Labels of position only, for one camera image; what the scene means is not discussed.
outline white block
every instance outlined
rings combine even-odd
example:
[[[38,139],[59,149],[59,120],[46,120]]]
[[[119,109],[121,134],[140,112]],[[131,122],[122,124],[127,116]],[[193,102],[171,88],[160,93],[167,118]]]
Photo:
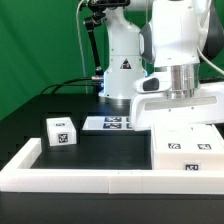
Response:
[[[47,119],[50,146],[76,144],[76,129],[69,117]]]
[[[214,125],[152,127],[155,170],[224,170],[223,139]]]
[[[141,171],[119,170],[109,177],[110,194],[140,194]]]

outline warning label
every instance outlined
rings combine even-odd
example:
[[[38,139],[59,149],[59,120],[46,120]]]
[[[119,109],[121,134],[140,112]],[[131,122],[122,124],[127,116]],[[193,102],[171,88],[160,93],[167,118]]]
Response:
[[[129,61],[128,61],[127,58],[124,60],[124,62],[121,65],[120,69],[131,69],[131,65],[129,64]]]

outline silver cylinder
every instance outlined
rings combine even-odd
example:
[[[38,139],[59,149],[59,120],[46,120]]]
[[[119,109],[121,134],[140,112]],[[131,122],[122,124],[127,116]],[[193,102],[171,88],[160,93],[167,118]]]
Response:
[[[199,64],[171,66],[172,87],[167,92],[169,99],[184,99],[194,96],[199,88]]]

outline white platform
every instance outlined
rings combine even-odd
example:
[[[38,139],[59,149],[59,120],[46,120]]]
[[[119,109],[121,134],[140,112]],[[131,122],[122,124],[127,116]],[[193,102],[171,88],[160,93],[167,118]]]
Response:
[[[224,141],[214,125],[153,125],[151,133],[153,169],[224,171]]]
[[[30,169],[41,151],[30,139],[1,171],[1,191],[224,194],[224,171]]]

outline black cable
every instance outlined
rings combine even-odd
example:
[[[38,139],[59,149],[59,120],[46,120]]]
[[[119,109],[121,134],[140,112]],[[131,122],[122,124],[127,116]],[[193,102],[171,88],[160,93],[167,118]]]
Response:
[[[55,85],[51,85],[51,86],[48,86],[48,87],[46,87],[45,89],[43,89],[43,90],[41,91],[40,95],[44,94],[44,92],[45,92],[46,90],[48,90],[48,89],[50,89],[50,88],[52,88],[52,87],[55,87],[55,86],[61,88],[61,87],[63,87],[63,86],[92,86],[92,87],[94,87],[94,86],[96,86],[96,85],[94,85],[94,84],[55,84]]]
[[[57,87],[51,91],[51,94],[56,93],[64,84],[70,84],[73,82],[81,82],[81,81],[90,81],[90,80],[92,80],[92,79],[91,78],[78,78],[78,79],[68,80],[66,82],[63,82],[62,84],[57,85]]]

